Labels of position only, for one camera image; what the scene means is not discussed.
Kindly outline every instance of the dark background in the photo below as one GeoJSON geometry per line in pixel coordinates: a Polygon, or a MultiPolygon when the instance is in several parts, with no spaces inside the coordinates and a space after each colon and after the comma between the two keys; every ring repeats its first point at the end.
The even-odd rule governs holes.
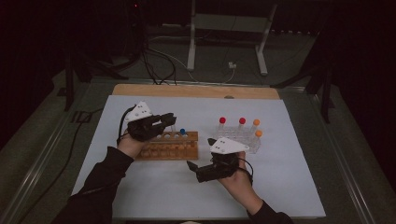
{"type": "MultiPolygon", "coordinates": [[[[261,8],[267,4],[255,0],[243,2],[241,5],[241,1],[236,0],[203,1],[197,5],[197,11],[212,12],[223,4],[221,13],[256,16],[262,15],[261,8]]],[[[393,56],[396,4],[390,0],[282,2],[272,30],[276,34],[292,31],[318,36],[302,70],[323,60],[333,62],[332,83],[340,88],[375,157],[396,189],[393,140],[396,89],[392,78],[396,74],[393,56]]],[[[143,16],[143,23],[153,26],[187,25],[191,8],[189,1],[177,0],[18,0],[0,4],[3,127],[0,147],[52,91],[51,78],[64,69],[65,41],[73,41],[95,59],[109,60],[108,55],[120,53],[120,49],[109,45],[118,40],[108,39],[106,34],[120,34],[120,39],[125,38],[122,28],[127,25],[126,7],[130,9],[129,15],[143,16]],[[139,4],[139,12],[131,8],[134,3],[139,4]]]]}

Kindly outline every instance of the human hand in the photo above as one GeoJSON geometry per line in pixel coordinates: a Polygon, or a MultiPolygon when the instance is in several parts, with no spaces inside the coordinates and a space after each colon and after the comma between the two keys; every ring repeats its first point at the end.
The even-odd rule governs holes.
{"type": "MultiPolygon", "coordinates": [[[[245,161],[245,152],[239,152],[239,167],[247,169],[245,161]]],[[[237,170],[232,176],[219,179],[219,182],[228,190],[233,198],[241,203],[251,215],[256,214],[262,208],[262,199],[256,194],[251,186],[248,174],[242,170],[237,170]]]]}
{"type": "Polygon", "coordinates": [[[129,135],[127,131],[125,131],[124,135],[120,138],[120,142],[117,148],[125,155],[131,158],[135,158],[140,153],[142,148],[145,147],[148,143],[149,141],[140,142],[133,139],[131,135],[129,135]]]}

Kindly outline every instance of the wooden edge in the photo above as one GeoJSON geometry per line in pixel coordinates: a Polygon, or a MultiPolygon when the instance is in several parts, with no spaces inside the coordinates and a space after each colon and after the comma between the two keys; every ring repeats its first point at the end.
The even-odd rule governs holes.
{"type": "Polygon", "coordinates": [[[161,96],[161,97],[169,96],[169,97],[272,99],[272,100],[280,99],[276,89],[257,88],[257,87],[118,84],[115,86],[112,94],[161,96]]]}

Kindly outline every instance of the red cap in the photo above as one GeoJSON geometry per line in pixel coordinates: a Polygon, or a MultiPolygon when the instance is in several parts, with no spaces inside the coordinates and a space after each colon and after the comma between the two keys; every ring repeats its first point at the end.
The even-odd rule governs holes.
{"type": "Polygon", "coordinates": [[[220,123],[225,123],[225,118],[224,117],[220,118],[220,123]]]}
{"type": "Polygon", "coordinates": [[[247,122],[247,120],[244,119],[244,118],[240,118],[240,119],[239,119],[239,123],[240,123],[240,124],[245,124],[246,122],[247,122]]]}

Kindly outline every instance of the white board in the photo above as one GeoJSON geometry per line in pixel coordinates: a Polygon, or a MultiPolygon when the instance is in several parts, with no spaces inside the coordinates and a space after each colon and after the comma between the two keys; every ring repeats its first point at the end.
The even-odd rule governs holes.
{"type": "MultiPolygon", "coordinates": [[[[177,130],[199,133],[199,166],[211,164],[207,138],[216,135],[219,118],[227,125],[261,121],[262,145],[247,154],[254,168],[253,187],[274,210],[291,217],[325,217],[312,175],[282,100],[109,96],[73,193],[92,167],[116,146],[124,111],[145,101],[154,115],[174,113],[177,130]]],[[[135,161],[121,180],[113,203],[114,218],[204,219],[247,217],[216,180],[198,183],[185,161],[135,161]]]]}

